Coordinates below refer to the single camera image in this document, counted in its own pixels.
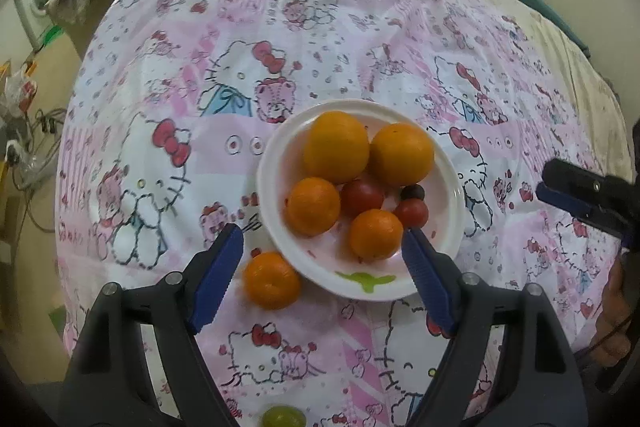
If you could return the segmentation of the person's hand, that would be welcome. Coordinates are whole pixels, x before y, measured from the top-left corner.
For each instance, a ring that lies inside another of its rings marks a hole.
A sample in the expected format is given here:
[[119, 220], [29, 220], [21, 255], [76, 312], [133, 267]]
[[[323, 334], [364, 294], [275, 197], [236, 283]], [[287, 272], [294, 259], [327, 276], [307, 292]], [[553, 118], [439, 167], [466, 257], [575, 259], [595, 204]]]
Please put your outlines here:
[[602, 309], [591, 340], [592, 357], [602, 367], [612, 367], [628, 355], [631, 344], [623, 321], [631, 314], [623, 295], [624, 267], [617, 257], [603, 288]]

